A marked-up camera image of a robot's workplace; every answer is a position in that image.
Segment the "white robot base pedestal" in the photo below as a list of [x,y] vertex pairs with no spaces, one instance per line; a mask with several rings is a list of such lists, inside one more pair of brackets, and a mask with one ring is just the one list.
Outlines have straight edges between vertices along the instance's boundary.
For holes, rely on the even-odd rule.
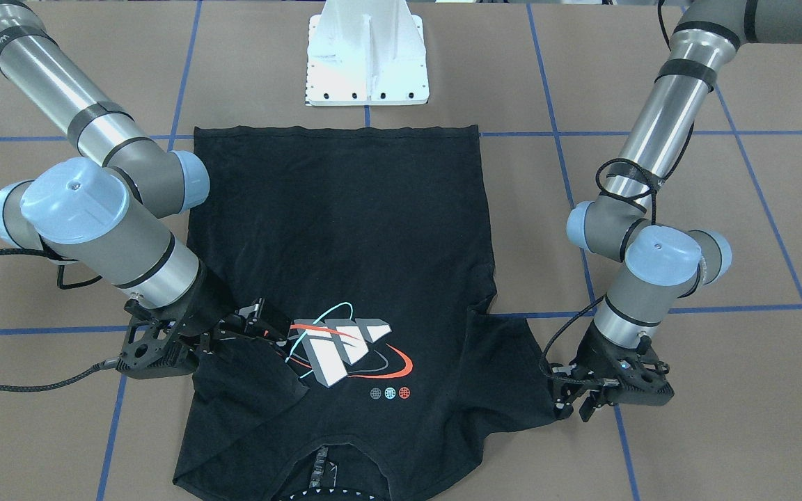
[[411,106],[430,98],[423,19],[405,1],[327,1],[308,21],[305,103]]

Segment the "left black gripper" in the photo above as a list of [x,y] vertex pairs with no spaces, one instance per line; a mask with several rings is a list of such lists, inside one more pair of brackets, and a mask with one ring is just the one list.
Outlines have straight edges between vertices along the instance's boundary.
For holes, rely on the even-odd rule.
[[549,363],[547,377],[554,415],[566,420],[579,406],[582,422],[589,422],[602,406],[620,404],[664,406],[675,396],[666,380],[669,365],[659,360],[650,338],[628,349],[607,340],[591,324],[568,365]]

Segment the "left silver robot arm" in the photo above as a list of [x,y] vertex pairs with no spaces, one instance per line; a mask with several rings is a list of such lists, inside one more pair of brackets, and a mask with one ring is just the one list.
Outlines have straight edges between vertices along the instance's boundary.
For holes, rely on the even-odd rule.
[[663,406],[674,397],[669,366],[652,346],[674,303],[717,282],[732,263],[718,232],[656,221],[659,191],[687,149],[719,72],[749,44],[802,45],[802,1],[695,1],[666,38],[669,55],[620,154],[597,169],[598,196],[567,217],[567,238],[620,263],[567,364],[539,368],[557,420],[584,422],[605,406]]

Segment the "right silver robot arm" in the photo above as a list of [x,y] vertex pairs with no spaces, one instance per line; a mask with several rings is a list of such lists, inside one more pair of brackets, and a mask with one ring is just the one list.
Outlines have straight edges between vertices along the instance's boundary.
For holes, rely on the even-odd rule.
[[292,320],[257,299],[237,305],[227,285],[162,222],[207,199],[209,172],[187,151],[165,151],[64,53],[23,2],[0,1],[0,74],[47,115],[77,151],[35,180],[0,190],[8,254],[86,265],[127,295],[120,354],[79,378],[116,370],[135,379],[194,373],[226,340],[284,348]]

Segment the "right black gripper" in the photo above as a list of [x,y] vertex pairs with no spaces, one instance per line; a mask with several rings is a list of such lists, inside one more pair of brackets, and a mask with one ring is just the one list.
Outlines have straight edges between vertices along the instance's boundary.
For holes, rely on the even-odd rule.
[[124,307],[131,314],[117,369],[133,379],[194,373],[204,355],[227,340],[261,339],[273,343],[278,358],[299,379],[308,376],[304,346],[290,336],[290,318],[264,298],[242,308],[228,285],[208,270],[198,273],[178,301],[145,308],[137,299]]

